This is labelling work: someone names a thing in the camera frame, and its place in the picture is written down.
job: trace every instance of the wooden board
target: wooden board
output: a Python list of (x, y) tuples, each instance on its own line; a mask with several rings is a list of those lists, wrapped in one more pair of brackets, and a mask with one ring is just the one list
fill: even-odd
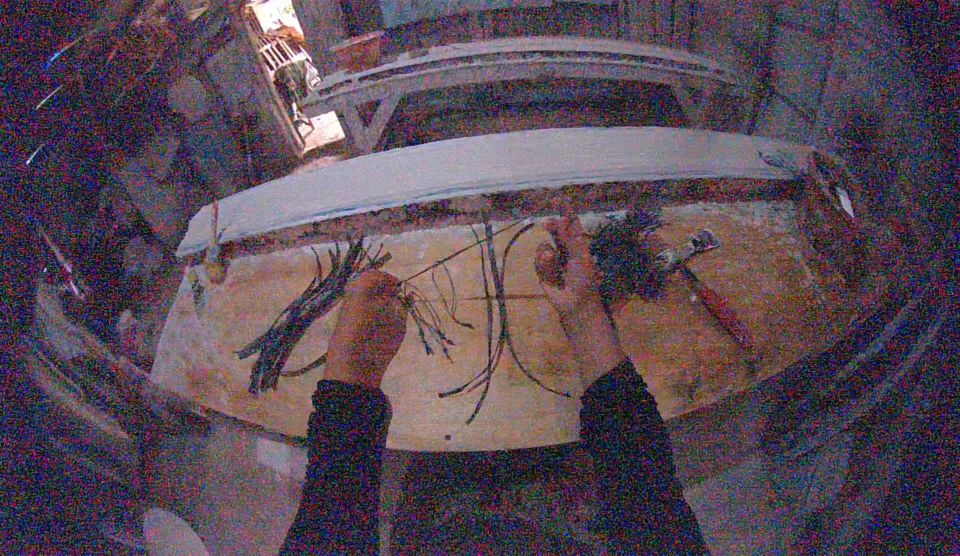
[[(823, 347), (858, 307), (844, 298), (840, 279), (807, 264), (808, 247), (796, 229), (793, 202), (691, 204), (664, 210), (663, 244), (678, 245), (691, 233), (711, 229), (723, 247), (691, 262), (702, 281), (726, 296), (757, 340), (755, 365), (714, 323), (677, 276), (655, 302), (632, 300), (616, 316), (624, 347), (643, 374), (666, 418), (742, 390)], [(600, 215), (583, 215), (590, 227)], [(502, 254), (511, 233), (496, 238)], [(427, 356), (410, 322), (407, 337), (384, 378), (393, 418), (388, 446), (396, 449), (506, 449), (574, 441), (578, 437), (582, 386), (568, 365), (570, 347), (533, 270), (536, 245), (546, 239), (540, 226), (510, 252), (505, 286), (510, 330), (517, 355), (546, 385), (572, 398), (535, 386), (507, 359), (493, 378), (479, 416), (465, 425), (479, 392), (439, 398), (474, 377), (486, 363), (486, 309), (479, 251), (450, 260), (457, 316), (476, 330), (446, 319), (456, 343), (453, 362)], [(385, 270), (404, 278), (473, 243), (468, 226), (406, 232), (372, 238), (392, 254)], [(326, 254), (326, 247), (318, 247)], [(322, 258), (324, 269), (328, 259)], [(302, 435), (310, 396), (321, 377), (282, 378), (277, 391), (247, 392), (253, 360), (238, 361), (234, 350), (262, 333), (309, 284), (315, 261), (307, 248), (245, 256), (230, 262), (225, 283), (210, 286), (203, 267), (206, 305), (198, 308), (184, 278), (157, 348), (155, 381), (198, 403), (282, 433)], [(450, 296), (438, 275), (438, 282)], [(439, 306), (440, 293), (429, 274), (415, 285)], [(336, 311), (315, 322), (296, 346), (288, 369), (303, 366), (327, 347)]]

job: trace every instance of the wooden plank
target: wooden plank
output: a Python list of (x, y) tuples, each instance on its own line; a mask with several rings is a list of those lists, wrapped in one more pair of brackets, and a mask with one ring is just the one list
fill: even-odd
[[(631, 301), (617, 314), (623, 344), (666, 418), (713, 403), (820, 349), (856, 309), (838, 276), (807, 265), (808, 248), (795, 234), (792, 202), (690, 204), (666, 208), (664, 216), (668, 225), (657, 239), (666, 245), (705, 227), (724, 242), (722, 248), (700, 256), (692, 268), (729, 299), (758, 344), (756, 362), (748, 364), (700, 304), (690, 302), (690, 291), (678, 278), (658, 301)], [(599, 218), (584, 220), (595, 223)], [(456, 343), (451, 363), (441, 355), (426, 356), (416, 329), (408, 325), (407, 338), (384, 378), (384, 391), (393, 405), (391, 448), (506, 449), (576, 439), (575, 395), (582, 387), (566, 364), (570, 346), (531, 264), (536, 245), (545, 238), (535, 227), (510, 253), (506, 273), (510, 328), (525, 366), (546, 385), (574, 397), (536, 387), (505, 357), (473, 424), (464, 422), (477, 394), (438, 398), (438, 392), (470, 380), (486, 362), (479, 254), (469, 250), (451, 260), (449, 269), (460, 301), (457, 316), (477, 328), (459, 327), (443, 315)], [(472, 243), (474, 236), (468, 227), (453, 226), (381, 239), (393, 255), (386, 270), (403, 278)], [(497, 253), (508, 239), (506, 233), (498, 236)], [(159, 342), (153, 379), (214, 410), (282, 433), (304, 434), (310, 394), (322, 369), (302, 378), (282, 378), (276, 392), (252, 396), (247, 392), (252, 362), (236, 360), (233, 352), (265, 330), (303, 291), (314, 267), (307, 249), (238, 258), (231, 262), (223, 285), (207, 287), (207, 305), (199, 310), (185, 281)], [(204, 276), (203, 267), (196, 270)], [(429, 275), (419, 277), (415, 285), (441, 307)], [(322, 353), (334, 322), (335, 313), (315, 322), (294, 349), (288, 368), (303, 366)]]
[[(465, 137), (354, 158), (280, 178), (220, 202), (222, 241), (409, 203), (614, 180), (771, 178), (789, 171), (762, 154), (807, 167), (809, 148), (703, 130), (549, 129)], [(190, 221), (176, 255), (204, 250), (211, 206)]]

